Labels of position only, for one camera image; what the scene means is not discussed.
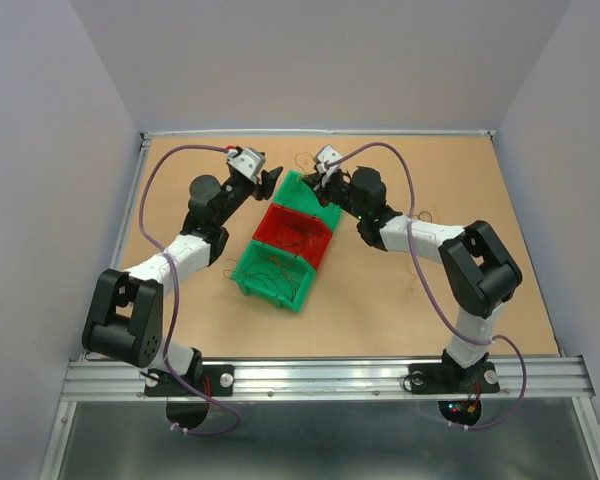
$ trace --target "gray wall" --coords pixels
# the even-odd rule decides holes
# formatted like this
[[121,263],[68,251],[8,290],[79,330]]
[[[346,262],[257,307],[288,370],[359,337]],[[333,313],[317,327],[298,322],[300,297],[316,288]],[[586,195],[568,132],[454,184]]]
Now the gray wall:
[[68,0],[0,1],[0,479],[37,478],[137,147]]
[[495,128],[568,0],[72,0],[142,131]]
[[574,0],[496,135],[558,341],[600,418],[600,0]]

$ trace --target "wooden table surface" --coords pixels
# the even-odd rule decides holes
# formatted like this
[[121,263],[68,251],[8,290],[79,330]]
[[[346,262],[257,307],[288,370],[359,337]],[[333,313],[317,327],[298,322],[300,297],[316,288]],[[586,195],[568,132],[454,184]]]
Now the wooden table surface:
[[[282,165],[309,171],[311,155],[331,144],[342,154],[370,141],[394,145],[411,169],[416,190],[416,212],[436,223],[468,225],[476,219],[494,227],[524,281],[505,309],[495,331],[505,333],[525,354],[556,354],[549,319],[531,268],[522,235],[487,138],[483,137],[247,137],[161,138],[152,141],[141,186],[159,158],[186,143],[251,146],[267,155],[267,169]],[[388,202],[408,211],[404,171],[388,150],[373,148],[350,160],[377,168],[388,189]],[[146,226],[163,244],[169,244],[187,212],[188,187],[193,178],[208,173],[220,182],[227,178],[223,155],[182,151],[158,173],[149,193]],[[138,230],[138,203],[122,268],[147,259],[155,249]],[[203,355],[223,357],[315,357],[438,355],[450,339],[415,276],[405,253],[387,253],[368,247],[359,238],[356,220],[344,214],[303,310],[292,313],[266,301],[242,295],[224,277],[234,268],[262,219],[268,202],[247,200],[226,223],[230,238],[224,254],[211,267],[182,286],[180,317],[175,338],[195,346]],[[455,321],[457,304],[441,265],[422,261],[424,272],[447,316]],[[165,300],[165,331],[172,299]],[[506,344],[492,348],[511,354]]]

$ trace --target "screw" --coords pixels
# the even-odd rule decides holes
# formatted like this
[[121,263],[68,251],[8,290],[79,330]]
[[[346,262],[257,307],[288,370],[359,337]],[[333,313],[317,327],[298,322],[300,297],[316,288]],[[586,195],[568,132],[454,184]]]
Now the screw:
[[154,380],[153,378],[149,378],[149,377],[147,377],[147,378],[145,378],[145,380],[144,380],[144,384],[145,384],[147,387],[149,387],[149,388],[153,388],[153,387],[155,387],[155,386],[158,384],[158,382],[157,382],[156,380]]
[[220,385],[224,388],[233,385],[233,376],[230,373],[223,373],[220,375]]
[[415,371],[409,377],[411,379],[411,383],[413,383],[417,387],[424,384],[424,380],[422,379],[422,372]]
[[498,374],[493,370],[487,370],[486,372],[484,372],[484,379],[489,385],[495,385],[496,383],[498,383]]

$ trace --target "purple cable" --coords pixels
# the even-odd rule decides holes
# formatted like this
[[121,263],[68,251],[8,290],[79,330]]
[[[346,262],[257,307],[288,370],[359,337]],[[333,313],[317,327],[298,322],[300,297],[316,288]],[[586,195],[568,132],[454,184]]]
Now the purple cable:
[[231,405],[228,405],[224,402],[220,402],[213,397],[207,396],[204,393],[202,393],[200,390],[197,390],[193,386],[189,385],[180,375],[178,375],[176,373],[176,371],[171,366],[171,362],[169,362],[169,358],[168,358],[168,352],[169,352],[169,345],[171,344],[171,339],[173,337],[173,332],[175,331],[175,328],[176,328],[176,321],[178,319],[178,311],[180,309],[180,282],[178,281],[178,272],[176,271],[176,265],[175,265],[175,262],[173,261],[173,258],[171,257],[171,255],[169,255],[167,252],[164,251],[165,247],[160,242],[158,242],[158,240],[156,240],[153,236],[151,236],[144,227],[144,208],[145,208],[145,204],[147,202],[147,195],[149,194],[149,188],[151,187],[151,184],[153,183],[153,180],[156,177],[156,174],[158,173],[158,170],[160,169],[162,164],[171,155],[173,155],[174,153],[177,153],[181,150],[210,150],[212,152],[227,153],[226,148],[214,147],[211,145],[180,145],[179,147],[173,148],[173,149],[169,150],[167,153],[165,153],[162,156],[162,158],[158,161],[156,166],[153,168],[153,170],[151,171],[151,175],[149,175],[149,179],[147,180],[147,183],[144,187],[144,191],[142,192],[142,197],[140,198],[138,224],[140,226],[140,233],[142,234],[142,236],[144,238],[146,238],[154,247],[156,247],[158,250],[160,250],[160,252],[162,252],[162,255],[164,256],[164,258],[167,260],[167,263],[169,264],[169,270],[171,272],[171,278],[173,280],[173,313],[171,314],[171,323],[169,325],[167,339],[164,343],[164,352],[163,352],[164,364],[166,365],[167,370],[169,370],[169,373],[171,374],[171,376],[173,378],[175,378],[176,381],[180,385],[182,385],[188,392],[190,392],[190,393],[194,394],[195,396],[200,397],[200,398],[206,400],[207,402],[212,403],[220,408],[224,408],[225,410],[228,410],[236,418],[236,421],[233,423],[233,425],[230,425],[229,427],[226,427],[226,428],[223,428],[220,430],[214,430],[214,431],[210,431],[210,432],[198,432],[196,430],[186,430],[186,429],[179,427],[177,424],[173,424],[172,427],[175,427],[178,430],[180,430],[188,435],[200,435],[200,436],[222,435],[223,433],[228,433],[228,432],[231,432],[231,431],[235,430],[236,428],[238,428],[240,426],[240,424],[242,423],[242,418],[240,417],[240,413],[235,408],[233,408]]
[[[371,147],[383,147],[388,150],[391,150],[394,153],[394,155],[396,157],[398,157],[398,160],[400,160],[400,163],[402,164],[402,167],[404,168],[404,172],[407,175],[407,182],[409,183],[409,191],[411,194],[411,205],[409,205],[409,218],[413,218],[413,212],[414,212],[415,206],[416,206],[416,194],[415,194],[415,190],[413,188],[413,179],[411,178],[411,172],[409,171],[409,166],[407,165],[407,162],[405,161],[405,159],[402,157],[400,152],[392,145],[389,145],[388,143],[385,143],[385,142],[371,142],[366,145],[363,145],[360,148],[357,148],[356,150],[345,155],[344,157],[342,157],[339,160],[326,163],[325,167],[329,168],[329,167],[332,167],[335,165],[340,165],[341,163],[346,162],[350,158],[355,157],[359,153],[364,152],[365,150],[367,150],[368,148],[371,148]],[[520,408],[520,404],[522,403],[522,399],[524,398],[524,394],[527,390],[527,366],[524,362],[524,358],[522,357],[522,353],[520,352],[520,349],[518,349],[518,347],[508,337],[506,337],[504,335],[494,335],[490,340],[478,341],[473,338],[467,337],[463,333],[459,332],[453,326],[453,324],[449,321],[449,319],[444,314],[444,312],[442,311],[442,307],[436,300],[436,297],[433,294],[433,291],[431,290],[431,286],[429,285],[429,282],[427,281],[426,277],[424,276],[424,272],[422,271],[422,267],[420,266],[420,261],[418,260],[418,255],[416,254],[415,242],[413,239],[412,222],[407,223],[407,241],[409,242],[409,253],[411,254],[411,259],[413,260],[413,265],[416,267],[416,272],[418,273],[418,278],[420,278],[422,287],[424,288],[424,291],[427,294],[427,297],[429,298],[429,301],[431,302],[431,305],[433,306],[434,310],[436,311],[436,313],[438,314],[438,316],[440,317],[442,322],[445,324],[445,326],[449,330],[451,330],[451,333],[453,333],[460,340],[463,340],[472,345],[486,346],[486,345],[491,345],[495,340],[498,340],[498,339],[504,340],[511,346],[511,348],[513,348],[513,351],[516,352],[516,355],[518,356],[518,359],[520,360],[520,367],[522,368],[522,387],[520,388],[520,395],[518,396],[518,399],[516,400],[516,403],[514,404],[514,406],[511,407],[511,410],[509,410],[505,415],[500,417],[498,420],[494,420],[493,422],[485,423],[484,425],[468,427],[468,426],[458,425],[456,423],[452,424],[452,425],[456,425],[460,428],[463,428],[465,430],[487,430],[491,427],[495,427],[496,425],[499,425],[500,423],[504,422],[507,418],[509,418],[511,415],[513,415],[518,410],[518,408]]]

